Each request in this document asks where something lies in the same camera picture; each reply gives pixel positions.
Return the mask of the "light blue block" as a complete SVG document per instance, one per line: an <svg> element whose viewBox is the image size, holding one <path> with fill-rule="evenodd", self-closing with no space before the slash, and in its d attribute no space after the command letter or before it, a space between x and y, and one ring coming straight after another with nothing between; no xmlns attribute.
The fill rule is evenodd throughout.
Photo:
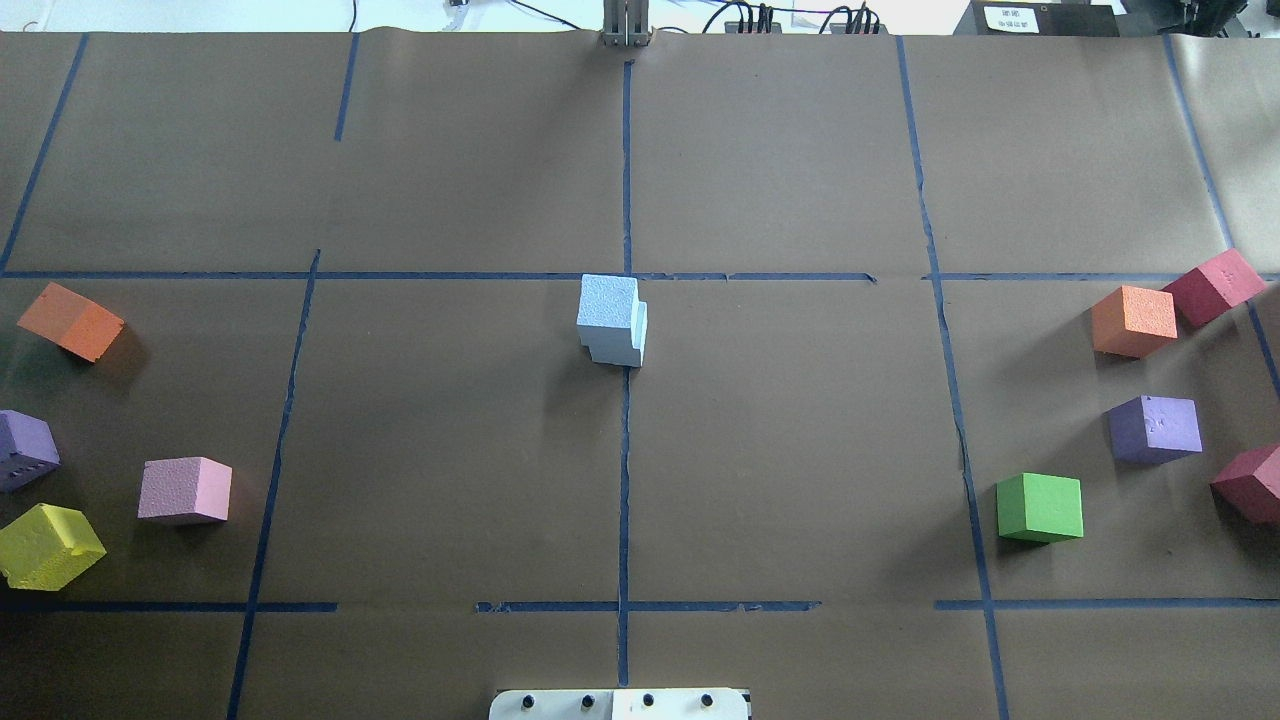
<svg viewBox="0 0 1280 720"><path fill-rule="evenodd" d="M627 328L593 327L595 337L586 342L594 363L616 366L640 368L648 331L648 305L637 301L635 314Z"/></svg>
<svg viewBox="0 0 1280 720"><path fill-rule="evenodd" d="M634 345L637 281L625 275L582 274L576 327L582 345Z"/></svg>

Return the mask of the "green foam block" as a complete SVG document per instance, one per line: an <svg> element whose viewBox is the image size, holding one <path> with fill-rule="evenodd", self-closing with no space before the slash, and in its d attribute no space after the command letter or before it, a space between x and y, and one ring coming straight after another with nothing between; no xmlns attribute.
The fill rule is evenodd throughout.
<svg viewBox="0 0 1280 720"><path fill-rule="evenodd" d="M1047 544L1085 534L1076 478L1020 473L998 482L995 498L1001 538Z"/></svg>

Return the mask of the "pink foam block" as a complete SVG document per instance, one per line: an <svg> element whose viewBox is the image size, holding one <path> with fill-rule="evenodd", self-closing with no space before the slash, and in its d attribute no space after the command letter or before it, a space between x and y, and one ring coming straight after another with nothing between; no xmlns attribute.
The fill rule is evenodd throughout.
<svg viewBox="0 0 1280 720"><path fill-rule="evenodd" d="M136 516L164 525L225 521L233 468L209 457L172 457L143 464Z"/></svg>

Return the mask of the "orange foam block right side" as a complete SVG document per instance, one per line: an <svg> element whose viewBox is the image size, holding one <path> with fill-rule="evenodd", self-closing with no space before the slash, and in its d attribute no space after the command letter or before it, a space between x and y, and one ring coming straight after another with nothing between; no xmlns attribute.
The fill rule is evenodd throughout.
<svg viewBox="0 0 1280 720"><path fill-rule="evenodd" d="M1179 338L1174 296L1123 284L1091 307L1096 352L1142 359Z"/></svg>

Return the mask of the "orange foam block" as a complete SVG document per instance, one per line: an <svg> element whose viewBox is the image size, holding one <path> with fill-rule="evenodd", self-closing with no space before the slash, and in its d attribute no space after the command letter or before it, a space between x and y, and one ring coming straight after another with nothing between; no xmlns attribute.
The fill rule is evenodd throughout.
<svg viewBox="0 0 1280 720"><path fill-rule="evenodd" d="M17 322L87 363L96 363L125 322L95 301L50 282Z"/></svg>
<svg viewBox="0 0 1280 720"><path fill-rule="evenodd" d="M1091 307L1096 352L1142 359L1179 338L1174 296L1123 284Z"/></svg>

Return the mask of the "purple foam block right side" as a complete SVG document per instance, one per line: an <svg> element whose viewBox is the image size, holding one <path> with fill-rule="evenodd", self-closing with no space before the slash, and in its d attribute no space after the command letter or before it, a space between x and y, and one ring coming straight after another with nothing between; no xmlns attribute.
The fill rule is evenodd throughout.
<svg viewBox="0 0 1280 720"><path fill-rule="evenodd" d="M1160 465L1203 451L1196 401L1140 395L1105 414L1116 460Z"/></svg>

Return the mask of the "purple foam block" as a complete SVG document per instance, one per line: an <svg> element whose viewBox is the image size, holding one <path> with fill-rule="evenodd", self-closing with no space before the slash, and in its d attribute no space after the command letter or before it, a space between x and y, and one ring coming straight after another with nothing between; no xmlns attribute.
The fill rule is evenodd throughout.
<svg viewBox="0 0 1280 720"><path fill-rule="evenodd" d="M1140 395L1105 414L1116 460L1160 465L1203 451L1196 401Z"/></svg>
<svg viewBox="0 0 1280 720"><path fill-rule="evenodd" d="M1 410L1 492L14 492L60 466L61 459L45 420Z"/></svg>

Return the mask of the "orange foam block left side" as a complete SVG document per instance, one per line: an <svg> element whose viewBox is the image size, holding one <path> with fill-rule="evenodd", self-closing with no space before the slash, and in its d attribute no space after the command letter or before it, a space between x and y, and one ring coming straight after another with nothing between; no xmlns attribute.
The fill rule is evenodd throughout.
<svg viewBox="0 0 1280 720"><path fill-rule="evenodd" d="M95 301L50 282L17 322L87 363L96 363L125 322Z"/></svg>

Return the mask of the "dark red foam block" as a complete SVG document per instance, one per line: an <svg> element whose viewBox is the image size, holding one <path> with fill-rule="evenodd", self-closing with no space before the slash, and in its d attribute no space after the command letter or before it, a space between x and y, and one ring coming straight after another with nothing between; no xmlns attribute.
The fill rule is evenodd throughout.
<svg viewBox="0 0 1280 720"><path fill-rule="evenodd" d="M1265 291L1260 273L1236 250L1229 249L1164 287L1185 322L1199 328Z"/></svg>
<svg viewBox="0 0 1280 720"><path fill-rule="evenodd" d="M1236 455L1210 488L1253 524L1279 523L1279 445Z"/></svg>

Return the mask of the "purple foam block left side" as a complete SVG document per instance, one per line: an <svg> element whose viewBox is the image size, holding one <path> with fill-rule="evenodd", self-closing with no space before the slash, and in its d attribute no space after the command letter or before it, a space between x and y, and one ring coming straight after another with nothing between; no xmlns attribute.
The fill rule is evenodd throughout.
<svg viewBox="0 0 1280 720"><path fill-rule="evenodd" d="M1 410L1 492L14 492L60 466L61 459L45 420Z"/></svg>

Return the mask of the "yellow foam block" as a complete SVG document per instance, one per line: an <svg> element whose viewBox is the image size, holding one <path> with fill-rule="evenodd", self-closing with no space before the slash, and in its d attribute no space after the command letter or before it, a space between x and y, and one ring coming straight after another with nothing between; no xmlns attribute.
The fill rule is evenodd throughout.
<svg viewBox="0 0 1280 720"><path fill-rule="evenodd" d="M60 591L108 553L87 516L37 503L1 529L1 570L19 591Z"/></svg>

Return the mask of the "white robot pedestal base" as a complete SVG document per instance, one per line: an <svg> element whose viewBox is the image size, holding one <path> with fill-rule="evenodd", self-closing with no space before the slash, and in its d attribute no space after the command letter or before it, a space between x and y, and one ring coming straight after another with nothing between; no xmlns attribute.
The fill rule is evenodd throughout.
<svg viewBox="0 0 1280 720"><path fill-rule="evenodd" d="M489 719L750 719L750 694L727 687L502 691Z"/></svg>

